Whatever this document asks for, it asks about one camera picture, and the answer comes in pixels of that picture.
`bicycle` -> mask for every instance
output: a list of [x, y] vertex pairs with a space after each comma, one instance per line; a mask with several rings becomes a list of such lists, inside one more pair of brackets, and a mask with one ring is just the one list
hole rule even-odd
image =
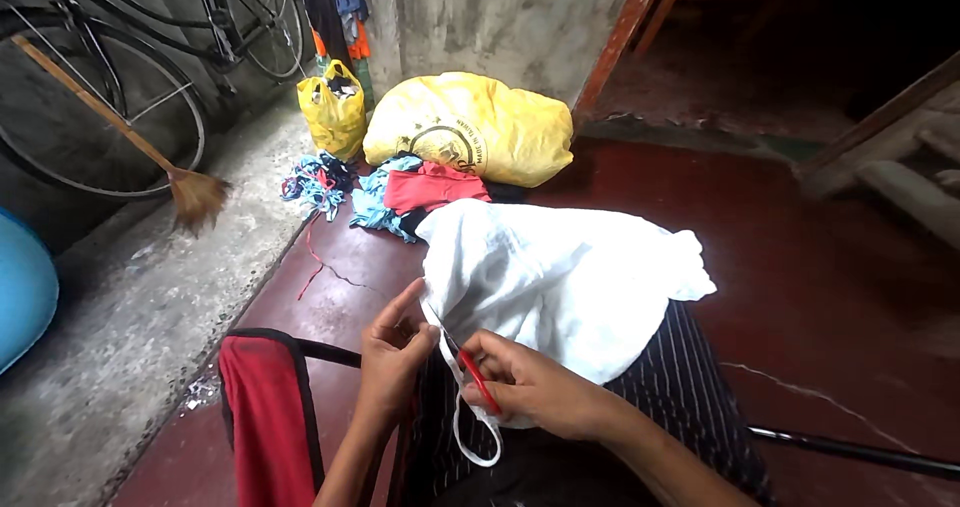
[[[164, 16], [135, 0], [88, 0], [130, 30], [194, 55], [222, 74], [249, 60], [282, 82], [306, 52], [301, 0], [200, 0], [205, 21]], [[20, 34], [47, 53], [91, 95], [101, 99], [167, 159], [196, 169], [207, 142], [196, 86], [142, 38], [88, 13], [78, 0], [50, 8], [0, 0], [0, 154], [43, 182], [122, 200], [167, 194], [169, 183], [103, 119], [18, 50]], [[181, 30], [207, 30], [208, 47], [167, 36], [124, 10]]]

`bicycle frame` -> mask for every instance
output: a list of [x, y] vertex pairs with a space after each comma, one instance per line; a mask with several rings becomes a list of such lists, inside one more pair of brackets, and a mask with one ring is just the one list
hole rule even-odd
[[[267, 10], [270, 15], [270, 22], [260, 22], [259, 19], [255, 19], [251, 23], [252, 28], [247, 32], [241, 33], [237, 30], [236, 25], [234, 25], [233, 20], [230, 17], [228, 10], [224, 8], [217, 8], [214, 6], [214, 3], [211, 0], [200, 0], [200, 3], [203, 6], [203, 10], [206, 13], [207, 21], [198, 22], [198, 21], [185, 21], [177, 20], [171, 17], [163, 16], [152, 10], [144, 8], [143, 6], [134, 2], [134, 0], [119, 0], [126, 6], [129, 6], [132, 9], [138, 11], [138, 13], [147, 16], [158, 22], [176, 26], [179, 28], [194, 28], [194, 29], [206, 29], [211, 32], [213, 35], [215, 46], [213, 49], [198, 49], [196, 47], [191, 47], [172, 38], [157, 32], [155, 29], [150, 27], [146, 22], [139, 20], [138, 18], [128, 14], [122, 10], [119, 6], [114, 4], [111, 0], [90, 0], [101, 9], [106, 11], [108, 14], [116, 17], [122, 22], [132, 26], [133, 28], [139, 30], [143, 34], [157, 40], [164, 46], [173, 47], [184, 53], [194, 55], [198, 58], [207, 60], [212, 64], [218, 71], [227, 72], [243, 60], [243, 57], [246, 54], [247, 48], [255, 42], [262, 34], [267, 32], [268, 29], [274, 26], [276, 21], [276, 16], [270, 12], [269, 8], [264, 5], [262, 2], [257, 0], [257, 4]], [[91, 50], [91, 54], [99, 55], [106, 61], [106, 67], [111, 75], [116, 75], [113, 71], [113, 65], [110, 64], [109, 59], [106, 57], [106, 54], [99, 50], [99, 44], [96, 42], [96, 37], [90, 32], [90, 29], [86, 26], [86, 22], [91, 21], [92, 18], [88, 15], [80, 6], [77, 0], [60, 0], [60, 4], [63, 9], [67, 12], [70, 17], [71, 22], [74, 22], [77, 26], [78, 33], [83, 37], [83, 41], [87, 44], [88, 49]]]

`red floor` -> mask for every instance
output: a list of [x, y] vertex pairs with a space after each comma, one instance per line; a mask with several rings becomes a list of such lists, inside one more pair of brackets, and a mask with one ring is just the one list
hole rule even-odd
[[[775, 163], [597, 140], [580, 140], [575, 153], [574, 165], [531, 202], [694, 230], [719, 287], [694, 312], [751, 422], [960, 459], [960, 361], [924, 353], [918, 342], [931, 321], [960, 316], [955, 254], [858, 201], [802, 201]], [[301, 235], [240, 326], [355, 349], [357, 331], [421, 272], [426, 247], [348, 229], [348, 219], [342, 211], [332, 224], [318, 222], [313, 243], [349, 282], [325, 269], [296, 301], [315, 268]], [[328, 364], [311, 365], [310, 374], [329, 463], [359, 378]], [[960, 504], [957, 484], [789, 447], [761, 449], [782, 505]], [[381, 484], [391, 462], [385, 457]], [[185, 410], [164, 426], [113, 504], [232, 505], [232, 476], [220, 407]]]

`broom bristles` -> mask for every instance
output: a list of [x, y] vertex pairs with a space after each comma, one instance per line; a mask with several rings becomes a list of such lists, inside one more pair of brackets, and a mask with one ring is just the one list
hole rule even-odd
[[231, 184], [196, 171], [174, 168], [167, 172], [170, 190], [176, 205], [176, 227], [182, 227], [198, 237], [207, 220], [217, 224], [217, 215], [224, 208], [227, 190]]

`scissors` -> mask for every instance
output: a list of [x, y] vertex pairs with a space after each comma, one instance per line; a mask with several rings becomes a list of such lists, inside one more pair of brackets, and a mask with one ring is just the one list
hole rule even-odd
[[474, 357], [466, 351], [461, 351], [460, 346], [457, 345], [456, 341], [453, 341], [453, 337], [450, 336], [450, 333], [447, 332], [447, 329], [441, 329], [443, 331], [443, 337], [446, 339], [447, 345], [449, 345], [454, 350], [453, 357], [466, 366], [466, 371], [470, 372], [470, 375], [473, 376], [473, 381], [476, 383], [477, 387], [480, 389], [480, 393], [483, 394], [483, 397], [486, 399], [486, 403], [489, 405], [489, 408], [494, 415], [500, 415], [503, 413], [500, 410], [500, 406], [494, 397], [490, 395], [490, 391], [487, 390], [486, 385], [483, 383], [487, 380], [482, 373], [480, 373], [480, 368], [477, 367], [474, 363]]

